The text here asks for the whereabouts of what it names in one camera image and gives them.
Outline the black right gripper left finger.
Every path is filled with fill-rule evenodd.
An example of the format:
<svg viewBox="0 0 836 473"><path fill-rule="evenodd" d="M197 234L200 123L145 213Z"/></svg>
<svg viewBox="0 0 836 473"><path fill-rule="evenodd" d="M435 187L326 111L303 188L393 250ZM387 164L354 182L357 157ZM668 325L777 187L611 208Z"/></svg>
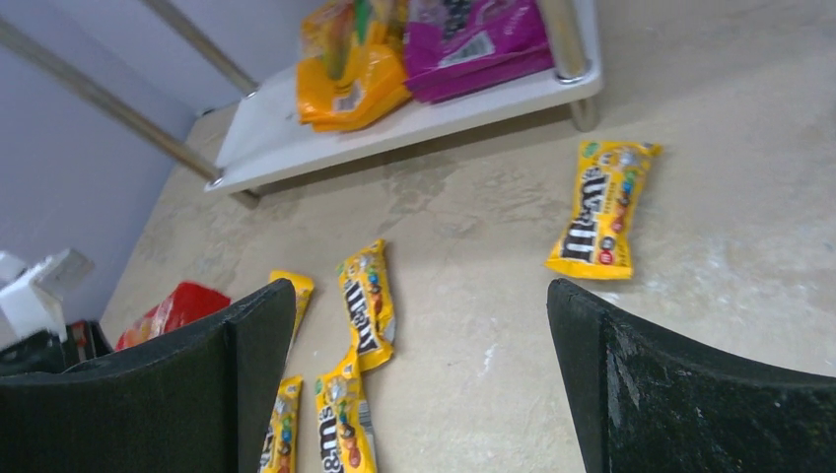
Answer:
<svg viewBox="0 0 836 473"><path fill-rule="evenodd" d="M274 281L135 347L1 380L5 472L255 472L295 323Z"/></svg>

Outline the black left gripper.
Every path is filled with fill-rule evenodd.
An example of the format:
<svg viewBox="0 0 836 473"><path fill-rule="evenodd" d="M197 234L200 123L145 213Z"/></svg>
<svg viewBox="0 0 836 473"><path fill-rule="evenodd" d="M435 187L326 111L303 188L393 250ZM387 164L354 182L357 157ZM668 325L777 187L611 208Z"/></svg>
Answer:
<svg viewBox="0 0 836 473"><path fill-rule="evenodd" d="M65 341L48 330L40 330L4 348L1 351L1 375L61 373L112 352L97 321L82 320L65 328Z"/></svg>

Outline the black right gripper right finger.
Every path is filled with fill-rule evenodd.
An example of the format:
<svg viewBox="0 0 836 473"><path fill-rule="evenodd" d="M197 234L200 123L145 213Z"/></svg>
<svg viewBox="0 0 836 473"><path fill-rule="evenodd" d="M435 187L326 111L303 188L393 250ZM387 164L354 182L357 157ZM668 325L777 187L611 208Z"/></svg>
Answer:
<svg viewBox="0 0 836 473"><path fill-rule="evenodd" d="M835 381L743 358L566 279L547 316L589 472L831 472Z"/></svg>

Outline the red mixed fruit candy bag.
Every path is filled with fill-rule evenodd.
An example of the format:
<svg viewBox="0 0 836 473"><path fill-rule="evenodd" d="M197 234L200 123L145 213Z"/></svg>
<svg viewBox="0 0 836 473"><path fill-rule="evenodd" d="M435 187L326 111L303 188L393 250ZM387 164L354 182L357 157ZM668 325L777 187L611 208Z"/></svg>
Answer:
<svg viewBox="0 0 836 473"><path fill-rule="evenodd" d="M221 310L231 303L225 294L195 282L179 283L159 304L126 328L115 351L139 345Z"/></svg>

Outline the orange mango candy bag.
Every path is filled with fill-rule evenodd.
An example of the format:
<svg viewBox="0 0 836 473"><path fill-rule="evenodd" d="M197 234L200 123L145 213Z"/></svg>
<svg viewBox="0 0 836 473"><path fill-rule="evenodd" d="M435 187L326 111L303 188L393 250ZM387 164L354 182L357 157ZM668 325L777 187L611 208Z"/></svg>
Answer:
<svg viewBox="0 0 836 473"><path fill-rule="evenodd" d="M368 127L412 99L405 85L406 1L327 1L302 20L299 122L315 132Z"/></svg>

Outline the purple grape candy bag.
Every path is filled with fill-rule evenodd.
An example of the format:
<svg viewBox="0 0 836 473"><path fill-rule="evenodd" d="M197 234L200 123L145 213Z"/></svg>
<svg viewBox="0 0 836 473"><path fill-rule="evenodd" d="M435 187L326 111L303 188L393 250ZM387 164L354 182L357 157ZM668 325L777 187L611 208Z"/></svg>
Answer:
<svg viewBox="0 0 836 473"><path fill-rule="evenodd" d="M554 66L534 1L411 1L403 62L415 100L438 103Z"/></svg>

